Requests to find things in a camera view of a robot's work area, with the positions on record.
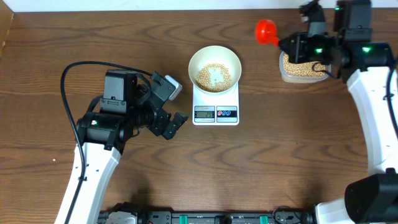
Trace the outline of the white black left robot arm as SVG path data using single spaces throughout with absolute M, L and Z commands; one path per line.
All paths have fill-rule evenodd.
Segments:
M 125 144 L 142 128 L 172 139 L 188 115 L 163 109 L 182 90 L 171 76 L 150 78 L 134 70 L 108 70 L 104 93 L 75 124 L 77 135 L 70 180 L 56 223 L 96 223 L 109 180 Z

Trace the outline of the red plastic measuring scoop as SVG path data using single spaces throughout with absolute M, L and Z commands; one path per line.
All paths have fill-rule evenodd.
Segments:
M 262 19 L 258 21 L 255 28 L 255 37 L 258 44 L 272 44 L 279 46 L 277 27 L 272 20 Z

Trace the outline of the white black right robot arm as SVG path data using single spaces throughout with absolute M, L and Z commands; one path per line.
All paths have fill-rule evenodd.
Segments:
M 333 35 L 317 1 L 299 11 L 308 29 L 280 40 L 279 48 L 290 63 L 337 67 L 357 107 L 368 155 L 368 176 L 349 184 L 342 198 L 316 205 L 305 222 L 396 223 L 397 58 L 388 43 L 372 40 L 369 1 L 338 1 Z

